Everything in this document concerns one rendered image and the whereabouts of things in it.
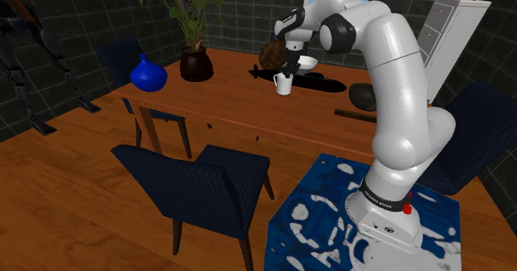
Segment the white bowl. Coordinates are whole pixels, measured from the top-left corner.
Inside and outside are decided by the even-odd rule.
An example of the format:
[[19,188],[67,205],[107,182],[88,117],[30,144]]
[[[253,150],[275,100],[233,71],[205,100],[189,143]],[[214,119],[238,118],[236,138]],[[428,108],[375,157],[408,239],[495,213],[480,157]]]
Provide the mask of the white bowl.
[[298,75],[305,75],[306,73],[310,73],[312,69],[317,64],[317,59],[311,57],[311,56],[300,56],[298,59],[298,63],[300,64],[297,74]]

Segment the brown rough ball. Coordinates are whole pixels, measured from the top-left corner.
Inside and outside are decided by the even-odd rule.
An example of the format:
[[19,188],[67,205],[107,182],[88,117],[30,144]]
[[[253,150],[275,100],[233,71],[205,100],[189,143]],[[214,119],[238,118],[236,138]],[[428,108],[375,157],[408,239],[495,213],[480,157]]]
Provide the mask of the brown rough ball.
[[265,70],[281,70],[286,63],[285,41],[267,43],[259,54],[259,63]]

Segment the white mug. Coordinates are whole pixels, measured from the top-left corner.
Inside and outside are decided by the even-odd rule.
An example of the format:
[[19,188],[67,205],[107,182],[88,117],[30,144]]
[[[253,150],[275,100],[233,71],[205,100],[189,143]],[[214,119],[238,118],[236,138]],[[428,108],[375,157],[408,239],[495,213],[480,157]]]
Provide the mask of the white mug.
[[291,94],[292,90],[292,74],[285,75],[280,72],[273,76],[273,82],[276,86],[276,93],[282,96],[287,96]]

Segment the long black submarine model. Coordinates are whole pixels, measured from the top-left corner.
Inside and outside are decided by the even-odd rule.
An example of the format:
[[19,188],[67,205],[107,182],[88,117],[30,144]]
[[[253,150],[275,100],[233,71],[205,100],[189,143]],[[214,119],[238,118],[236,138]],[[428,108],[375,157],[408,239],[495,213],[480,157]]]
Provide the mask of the long black submarine model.
[[[279,70],[261,70],[257,65],[254,65],[254,68],[249,70],[249,73],[255,79],[262,78],[273,82],[273,76],[279,73]],[[294,75],[292,86],[328,93],[339,93],[347,90],[347,87],[340,81],[328,79],[318,72],[310,72],[305,75]]]

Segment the wooden dining table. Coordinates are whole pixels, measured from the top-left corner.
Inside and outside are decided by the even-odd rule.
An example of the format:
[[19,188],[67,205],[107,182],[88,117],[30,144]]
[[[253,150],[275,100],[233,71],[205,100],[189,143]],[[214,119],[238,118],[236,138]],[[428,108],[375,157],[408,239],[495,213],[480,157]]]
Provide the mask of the wooden dining table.
[[357,162],[374,160],[374,123],[336,115],[336,109],[352,111],[349,95],[295,87],[288,96],[277,94],[272,82],[250,73],[256,55],[209,49],[214,75],[204,82],[188,82],[179,65],[167,66],[166,85],[144,92],[127,84],[114,94],[129,101],[143,131],[142,146],[160,152],[151,110],[188,120],[231,128],[261,138],[328,153]]

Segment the dark brown stick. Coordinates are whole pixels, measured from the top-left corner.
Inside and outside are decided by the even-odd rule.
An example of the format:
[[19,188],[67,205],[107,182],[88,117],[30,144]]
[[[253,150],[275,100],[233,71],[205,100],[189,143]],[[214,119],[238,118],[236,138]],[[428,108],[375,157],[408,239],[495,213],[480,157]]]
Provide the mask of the dark brown stick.
[[366,122],[370,122],[370,123],[377,122],[377,118],[375,116],[368,115],[368,114],[362,114],[362,113],[356,113],[356,112],[348,111],[348,110],[344,110],[344,109],[335,109],[335,115],[350,118],[350,119],[358,119],[358,120],[362,120],[362,121],[366,121]]

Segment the potted plant in dark pot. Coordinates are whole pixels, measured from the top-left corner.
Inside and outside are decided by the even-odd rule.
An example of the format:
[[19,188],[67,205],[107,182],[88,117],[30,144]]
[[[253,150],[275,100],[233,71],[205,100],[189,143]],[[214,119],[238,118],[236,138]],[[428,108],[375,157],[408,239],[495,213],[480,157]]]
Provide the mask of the potted plant in dark pot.
[[178,21],[186,38],[187,47],[181,50],[181,77],[191,82],[201,82],[210,79],[213,65],[206,49],[201,45],[205,39],[207,27],[213,22],[205,22],[207,5],[212,2],[218,10],[223,0],[139,0],[141,4],[158,1],[168,10],[168,16]]

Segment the blue vase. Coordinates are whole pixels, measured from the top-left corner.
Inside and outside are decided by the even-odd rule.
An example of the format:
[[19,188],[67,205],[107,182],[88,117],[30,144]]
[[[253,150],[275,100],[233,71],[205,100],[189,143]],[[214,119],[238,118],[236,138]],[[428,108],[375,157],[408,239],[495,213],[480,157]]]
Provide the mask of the blue vase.
[[132,83],[146,92],[155,92],[162,89],[167,82],[166,70],[152,63],[145,53],[139,56],[141,61],[130,73]]

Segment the dark blue upholstered chair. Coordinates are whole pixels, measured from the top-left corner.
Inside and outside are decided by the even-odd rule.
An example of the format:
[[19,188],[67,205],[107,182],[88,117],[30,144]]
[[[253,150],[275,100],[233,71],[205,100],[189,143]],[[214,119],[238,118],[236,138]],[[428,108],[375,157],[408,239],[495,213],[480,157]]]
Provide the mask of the dark blue upholstered chair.
[[237,239],[246,270],[254,271],[249,228],[261,190],[274,198],[268,157],[209,144],[194,162],[125,144],[111,153],[173,221],[173,254],[187,223]]
[[[97,48],[99,56],[112,77],[116,88],[131,83],[130,73],[141,61],[140,54],[144,53],[138,41],[134,37],[118,41],[116,43],[99,46]],[[151,116],[154,119],[161,119],[166,122],[175,121],[178,124],[182,142],[184,144],[186,155],[191,158],[191,147],[186,130],[185,118],[173,114],[164,113],[150,109]],[[136,147],[140,148],[142,139],[142,130],[138,121],[135,119],[136,128]]]
[[477,81],[446,110],[456,120],[455,132],[417,184],[455,195],[517,142],[517,101]]

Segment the white cabinet with drawers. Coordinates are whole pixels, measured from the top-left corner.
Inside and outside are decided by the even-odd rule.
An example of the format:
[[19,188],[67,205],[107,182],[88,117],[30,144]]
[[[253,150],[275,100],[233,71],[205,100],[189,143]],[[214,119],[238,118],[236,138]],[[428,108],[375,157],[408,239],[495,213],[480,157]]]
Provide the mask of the white cabinet with drawers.
[[434,0],[418,35],[432,103],[479,22],[491,5],[485,0]]

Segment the blue white patterned robot stand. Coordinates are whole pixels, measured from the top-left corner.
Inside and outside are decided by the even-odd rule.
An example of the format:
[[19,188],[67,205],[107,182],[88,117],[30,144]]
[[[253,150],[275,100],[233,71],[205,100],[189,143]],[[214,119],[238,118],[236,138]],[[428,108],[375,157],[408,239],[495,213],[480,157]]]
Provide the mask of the blue white patterned robot stand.
[[321,154],[268,223],[264,271],[461,271],[457,201],[416,184],[423,242],[408,254],[361,234],[346,197],[369,165]]

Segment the black jointed stand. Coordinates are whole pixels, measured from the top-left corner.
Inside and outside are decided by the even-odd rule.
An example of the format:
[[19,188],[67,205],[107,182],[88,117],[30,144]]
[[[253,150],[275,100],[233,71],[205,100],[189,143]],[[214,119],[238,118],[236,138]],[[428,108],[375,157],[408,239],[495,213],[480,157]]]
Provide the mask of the black jointed stand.
[[12,83],[17,98],[28,113],[31,126],[44,136],[56,130],[33,113],[24,80],[26,72],[21,68],[12,47],[12,40],[27,33],[49,54],[51,63],[64,73],[66,81],[75,91],[78,105],[92,114],[99,112],[100,107],[87,100],[75,84],[68,58],[61,53],[57,42],[46,30],[36,8],[27,6],[21,0],[0,0],[0,72]]

